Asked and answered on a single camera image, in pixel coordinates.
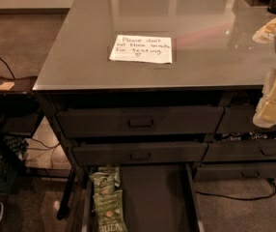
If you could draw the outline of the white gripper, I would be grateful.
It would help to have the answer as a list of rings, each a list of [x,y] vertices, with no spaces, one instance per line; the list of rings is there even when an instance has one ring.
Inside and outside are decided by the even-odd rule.
[[[265,77],[253,124],[265,129],[276,125],[276,69],[270,70]]]

